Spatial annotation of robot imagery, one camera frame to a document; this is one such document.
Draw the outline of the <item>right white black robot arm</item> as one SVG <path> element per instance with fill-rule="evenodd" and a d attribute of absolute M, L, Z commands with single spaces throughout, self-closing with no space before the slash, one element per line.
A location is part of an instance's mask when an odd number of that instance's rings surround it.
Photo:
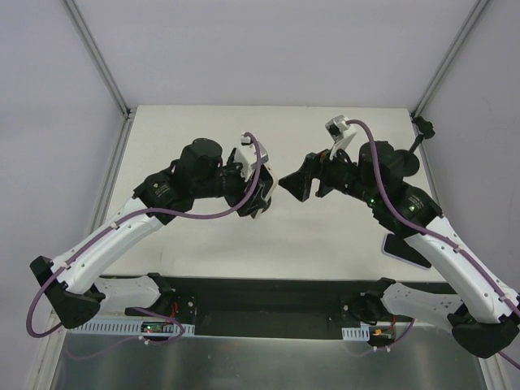
<path fill-rule="evenodd" d="M 386 141 L 365 143 L 357 162 L 344 151 L 326 149 L 305 156 L 301 167 L 279 182 L 298 201 L 336 190 L 365 202 L 373 217 L 395 237 L 422 255 L 453 289 L 434 294 L 393 279 L 349 304 L 363 322 L 401 315 L 449 332 L 467 352 L 489 358 L 507 348 L 519 334 L 519 294 L 498 281 L 462 243 L 448 218 L 420 188 L 404 180 L 403 155 Z"/>

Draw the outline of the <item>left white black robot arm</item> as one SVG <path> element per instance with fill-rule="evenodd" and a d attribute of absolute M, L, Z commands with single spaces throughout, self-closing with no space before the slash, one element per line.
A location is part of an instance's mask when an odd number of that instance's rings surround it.
<path fill-rule="evenodd" d="M 209 220 L 232 213 L 257 218 L 268 209 L 277 184 L 268 159 L 262 144 L 248 132 L 227 159 L 216 141 L 192 141 L 167 168 L 148 175 L 86 239 L 53 259 L 39 256 L 31 262 L 41 287 L 29 309 L 34 311 L 46 297 L 66 329 L 87 323 L 101 311 L 172 321 L 179 298 L 160 274 L 106 279 L 103 273 L 175 218 Z"/>

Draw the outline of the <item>black phone cream case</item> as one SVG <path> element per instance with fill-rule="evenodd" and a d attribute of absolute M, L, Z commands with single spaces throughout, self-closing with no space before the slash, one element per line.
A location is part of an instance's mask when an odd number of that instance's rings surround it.
<path fill-rule="evenodd" d="M 264 164 L 262 166 L 261 177 L 264 184 L 264 188 L 262 190 L 262 199 L 265 202 L 262 211 L 265 212 L 271 206 L 272 194 L 278 185 L 278 177 L 268 164 Z"/>

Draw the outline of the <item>black phone lilac case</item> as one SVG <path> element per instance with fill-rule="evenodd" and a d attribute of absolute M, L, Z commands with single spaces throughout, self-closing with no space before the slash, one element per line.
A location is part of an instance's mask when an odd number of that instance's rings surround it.
<path fill-rule="evenodd" d="M 384 237 L 381 251 L 384 255 L 406 264 L 424 270 L 431 269 L 431 264 L 416 249 L 393 234 L 387 234 Z"/>

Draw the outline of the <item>black phone stand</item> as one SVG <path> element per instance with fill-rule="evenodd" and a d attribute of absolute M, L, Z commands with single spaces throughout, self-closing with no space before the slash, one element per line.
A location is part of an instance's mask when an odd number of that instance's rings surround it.
<path fill-rule="evenodd" d="M 408 149 L 397 149 L 395 151 L 395 154 L 399 156 L 403 162 L 404 177 L 414 176 L 418 172 L 420 162 L 415 155 L 415 151 L 423 141 L 431 139 L 436 134 L 432 122 L 425 120 L 422 116 L 414 117 L 412 124 L 418 130 L 418 135 L 415 137 L 413 144 Z"/>

